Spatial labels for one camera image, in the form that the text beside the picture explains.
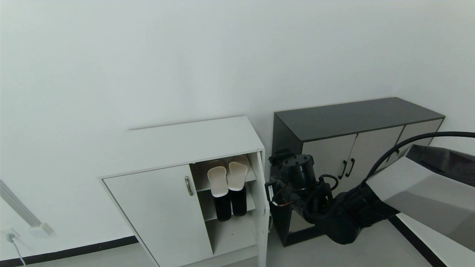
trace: white cabinet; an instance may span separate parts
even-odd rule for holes
[[[148,251],[159,259],[160,267],[182,266],[213,256],[189,165],[104,182]]]
[[[269,204],[264,146],[245,116],[130,131],[100,177],[159,267],[220,267],[257,256],[266,266]],[[211,160],[245,155],[247,214],[220,222],[207,178]]]

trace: cabinet handle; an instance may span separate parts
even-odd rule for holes
[[[186,188],[188,189],[188,194],[190,194],[190,196],[192,196],[193,191],[191,190],[190,178],[188,176],[185,176],[185,184],[186,184]]]
[[[347,174],[345,174],[346,177],[349,177],[349,176],[350,176],[350,174],[351,174],[352,171],[353,171],[353,167],[355,166],[355,159],[352,158],[352,159],[350,159],[350,161],[352,162],[352,163],[351,163],[351,168],[350,168],[350,171],[349,171]]]
[[[345,164],[345,165],[343,166],[342,174],[340,176],[338,176],[338,179],[340,179],[340,180],[343,178],[343,174],[345,173],[347,163],[348,163],[348,161],[343,161],[343,164]]]

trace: shoe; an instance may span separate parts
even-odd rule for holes
[[[228,167],[229,174],[227,179],[233,214],[244,216],[247,213],[246,188],[244,184],[246,183],[250,163],[246,156],[238,155],[231,159]]]
[[[228,194],[226,173],[227,170],[222,161],[215,160],[209,164],[209,187],[211,188],[216,216],[219,221],[227,221],[231,218],[231,198]]]

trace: cabinet door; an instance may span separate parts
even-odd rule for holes
[[[435,121],[428,121],[423,123],[417,124],[409,124],[404,127],[402,130],[401,136],[399,137],[398,143],[402,142],[408,138],[414,137],[419,134],[427,134],[436,132],[439,128],[440,124],[442,123],[442,119],[435,120]],[[413,144],[418,145],[429,145],[432,138],[420,139],[410,144],[407,144],[401,148],[399,148],[399,153],[403,152],[405,149],[410,147]],[[395,162],[398,159],[399,153],[393,153],[385,164],[381,164],[383,167],[390,165],[391,163]]]
[[[351,150],[346,173],[333,195],[357,186],[368,175],[374,163],[391,147],[401,133],[402,126],[359,133]]]
[[[335,177],[343,175],[355,138],[356,134],[350,134],[304,143],[302,154],[313,157],[315,177],[318,178],[322,174],[331,174]],[[334,185],[331,179],[325,181],[331,186]]]
[[[189,165],[104,182],[160,267],[182,266],[213,256]]]

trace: black handle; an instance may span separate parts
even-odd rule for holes
[[[347,174],[345,174],[346,177],[349,177],[349,176],[350,176],[350,174],[351,174],[352,171],[353,171],[353,167],[355,166],[355,159],[354,159],[354,158],[351,158],[350,161],[352,162],[352,164],[351,164],[351,169],[350,169],[350,171],[349,171]]]
[[[342,174],[340,176],[338,176],[338,179],[342,179],[343,178],[343,174],[345,173],[345,170],[346,170],[346,164],[348,163],[348,161],[343,161],[343,164],[345,164],[345,166],[343,167],[343,171],[342,171]]]

